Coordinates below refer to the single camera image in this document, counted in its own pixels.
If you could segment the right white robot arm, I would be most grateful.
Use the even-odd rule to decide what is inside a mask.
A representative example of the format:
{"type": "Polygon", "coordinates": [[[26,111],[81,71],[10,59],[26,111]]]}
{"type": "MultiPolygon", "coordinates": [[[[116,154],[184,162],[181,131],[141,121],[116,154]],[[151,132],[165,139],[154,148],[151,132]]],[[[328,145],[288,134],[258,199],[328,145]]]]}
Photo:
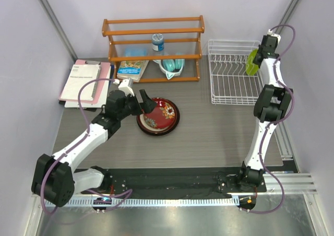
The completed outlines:
{"type": "Polygon", "coordinates": [[[256,128],[252,144],[235,179],[236,187],[243,192],[261,185],[270,139],[278,122],[285,117],[292,99],[292,91],[286,90],[282,79],[279,54],[276,53],[280,39],[278,34],[263,36],[256,53],[248,56],[248,61],[258,66],[263,88],[253,111],[256,128]]]}

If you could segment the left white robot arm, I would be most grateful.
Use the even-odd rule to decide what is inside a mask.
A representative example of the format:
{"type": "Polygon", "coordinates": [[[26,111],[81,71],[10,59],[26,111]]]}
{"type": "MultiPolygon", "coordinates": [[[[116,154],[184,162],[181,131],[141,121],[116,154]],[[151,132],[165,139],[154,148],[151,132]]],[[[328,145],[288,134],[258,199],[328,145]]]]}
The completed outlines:
{"type": "Polygon", "coordinates": [[[53,155],[43,154],[38,158],[32,193],[56,207],[63,207],[74,194],[92,188],[101,194],[107,193],[112,185],[108,170],[97,166],[81,172],[76,172],[76,169],[91,152],[117,132],[123,119],[154,110],[157,104],[146,91],[140,90],[140,95],[142,102],[135,95],[126,95],[121,90],[111,91],[101,112],[79,137],[53,155]]]}

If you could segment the dark patterned plate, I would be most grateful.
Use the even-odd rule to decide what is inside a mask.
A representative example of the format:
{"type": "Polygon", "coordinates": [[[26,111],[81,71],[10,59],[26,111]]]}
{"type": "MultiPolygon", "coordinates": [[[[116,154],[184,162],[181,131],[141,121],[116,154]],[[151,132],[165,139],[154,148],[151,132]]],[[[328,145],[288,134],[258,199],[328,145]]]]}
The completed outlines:
{"type": "Polygon", "coordinates": [[[153,98],[156,107],[151,113],[143,114],[143,122],[149,128],[156,130],[167,129],[174,125],[177,118],[177,110],[174,103],[164,98],[153,98]]]}

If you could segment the green plate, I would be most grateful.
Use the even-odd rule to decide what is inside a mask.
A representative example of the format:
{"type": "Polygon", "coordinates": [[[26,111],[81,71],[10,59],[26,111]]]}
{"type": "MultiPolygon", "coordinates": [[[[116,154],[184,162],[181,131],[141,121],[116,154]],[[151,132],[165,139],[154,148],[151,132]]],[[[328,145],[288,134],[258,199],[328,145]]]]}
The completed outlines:
{"type": "Polygon", "coordinates": [[[259,66],[253,63],[253,60],[255,58],[255,55],[257,54],[257,51],[258,51],[257,49],[254,49],[253,51],[251,51],[251,53],[247,57],[246,74],[248,76],[254,76],[259,69],[259,66]]]}

